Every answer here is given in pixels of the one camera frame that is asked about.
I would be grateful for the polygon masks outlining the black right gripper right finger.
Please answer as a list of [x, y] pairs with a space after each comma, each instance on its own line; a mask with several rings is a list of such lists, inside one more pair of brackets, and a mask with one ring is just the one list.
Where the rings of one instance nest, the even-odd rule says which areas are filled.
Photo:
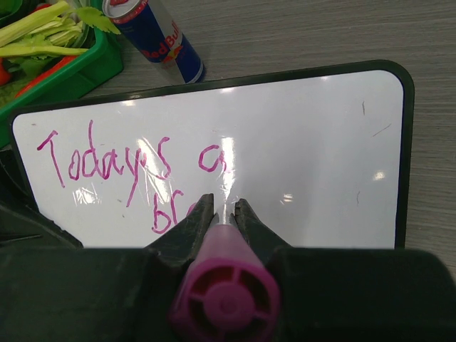
[[234, 218], [281, 290], [275, 341], [455, 339], [455, 281], [434, 254], [293, 247], [245, 199]]

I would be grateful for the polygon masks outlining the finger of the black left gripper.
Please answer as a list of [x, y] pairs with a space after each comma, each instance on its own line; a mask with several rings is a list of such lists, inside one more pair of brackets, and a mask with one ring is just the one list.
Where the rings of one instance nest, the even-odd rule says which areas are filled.
[[83, 245], [35, 210], [8, 145], [1, 149], [1, 248], [11, 247], [80, 249]]

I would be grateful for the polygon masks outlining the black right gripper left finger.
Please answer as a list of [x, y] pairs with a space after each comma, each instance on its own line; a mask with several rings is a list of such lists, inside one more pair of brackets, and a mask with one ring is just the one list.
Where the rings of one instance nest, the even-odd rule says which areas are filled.
[[175, 341], [167, 313], [214, 214], [203, 195], [142, 249], [1, 251], [3, 341]]

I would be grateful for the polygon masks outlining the pink capped white marker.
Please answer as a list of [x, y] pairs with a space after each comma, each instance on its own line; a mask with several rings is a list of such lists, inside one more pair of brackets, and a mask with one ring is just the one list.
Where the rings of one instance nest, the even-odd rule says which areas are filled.
[[281, 294], [239, 230], [234, 207], [220, 207], [169, 310], [181, 341], [271, 341]]

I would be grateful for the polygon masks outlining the white whiteboard black frame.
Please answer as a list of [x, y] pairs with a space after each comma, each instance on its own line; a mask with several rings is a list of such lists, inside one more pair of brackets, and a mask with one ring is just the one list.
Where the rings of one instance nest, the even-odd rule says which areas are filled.
[[32, 207], [85, 247], [144, 247], [205, 193], [303, 247], [401, 247], [415, 87], [392, 61], [14, 111]]

